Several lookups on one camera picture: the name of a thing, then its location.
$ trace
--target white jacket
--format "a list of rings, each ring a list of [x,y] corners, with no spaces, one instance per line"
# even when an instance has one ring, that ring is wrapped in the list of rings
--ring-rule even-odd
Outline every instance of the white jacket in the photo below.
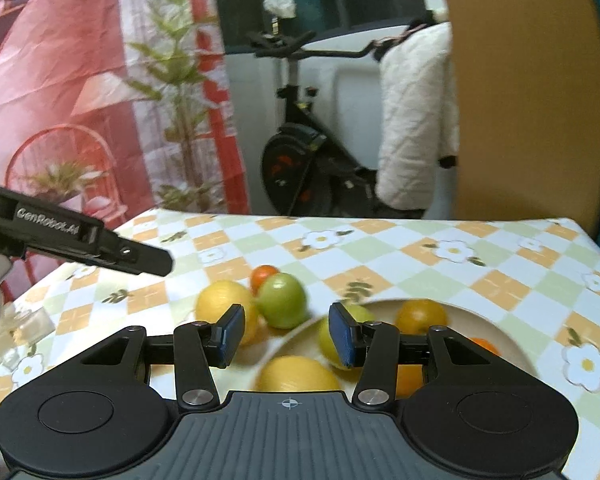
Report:
[[[427,209],[438,160],[457,155],[451,24],[414,33],[380,63],[382,143],[376,194],[395,209]]]

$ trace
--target white wall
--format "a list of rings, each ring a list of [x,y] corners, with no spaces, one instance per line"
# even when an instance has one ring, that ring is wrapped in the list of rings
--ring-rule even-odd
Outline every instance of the white wall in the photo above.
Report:
[[[446,6],[445,0],[426,0],[426,4],[429,9]],[[312,43],[309,48],[359,50],[370,40],[398,34],[402,28],[329,38]],[[280,86],[280,72],[276,70],[279,63],[270,59],[256,60],[250,54],[227,56],[234,118],[247,168],[251,209],[255,214],[274,213],[260,181],[260,156],[267,139],[282,120],[281,102],[275,98],[276,88]],[[320,89],[314,108],[318,117],[360,163],[377,168],[382,119],[378,64],[371,57],[306,59],[300,63],[300,79],[301,87]],[[434,203],[426,218],[450,218],[455,178],[455,170],[438,170]]]

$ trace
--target green fruit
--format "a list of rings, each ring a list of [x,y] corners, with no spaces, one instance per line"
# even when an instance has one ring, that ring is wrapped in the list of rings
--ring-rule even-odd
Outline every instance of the green fruit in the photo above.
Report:
[[[358,323],[374,320],[374,315],[363,306],[349,305],[345,308]],[[338,355],[338,351],[336,350],[333,340],[331,339],[331,335],[329,334],[329,317],[325,317],[320,322],[320,328],[318,329],[318,344],[320,346],[320,351],[333,367],[336,367],[339,370],[347,369],[347,367],[342,364],[342,361]]]
[[[273,328],[295,328],[309,319],[302,283],[284,272],[265,280],[258,291],[256,305]]]

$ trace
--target tablecloth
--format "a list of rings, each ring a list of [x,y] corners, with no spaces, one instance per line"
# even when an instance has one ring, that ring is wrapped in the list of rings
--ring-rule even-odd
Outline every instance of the tablecloth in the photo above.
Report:
[[[564,469],[600,480],[600,250],[573,221],[420,221],[182,214],[150,210],[120,235],[171,251],[166,278],[65,264],[19,308],[45,308],[56,330],[0,366],[0,401],[44,370],[128,325],[149,335],[191,320],[209,283],[248,282],[271,264],[297,276],[315,316],[365,283],[371,300],[433,298],[512,336],[539,377],[576,407],[580,433]],[[152,386],[173,398],[173,373]],[[0,478],[6,468],[0,457]]]

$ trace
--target beige plate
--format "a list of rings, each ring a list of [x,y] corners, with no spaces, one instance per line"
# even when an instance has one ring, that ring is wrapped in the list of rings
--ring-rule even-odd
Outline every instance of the beige plate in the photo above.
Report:
[[[405,300],[370,301],[369,303],[365,303],[364,306],[375,314],[377,320],[393,323],[404,301]],[[449,320],[449,326],[452,329],[465,337],[481,337],[486,339],[500,351],[504,359],[515,364],[517,367],[522,368],[525,372],[528,372],[535,377],[538,376],[531,361],[526,357],[515,341],[492,324],[491,321],[458,306],[446,303],[444,305]],[[322,318],[313,318],[287,334],[280,344],[275,345],[276,347],[271,349],[264,357],[258,370],[254,370],[253,378],[256,377],[255,372],[259,371],[259,368],[262,368],[268,361],[285,355],[310,357],[328,366],[327,360],[322,356],[318,347],[318,329],[321,320]],[[356,385],[359,372],[355,370],[340,371],[333,367],[329,368],[339,377],[344,391],[350,398]]]

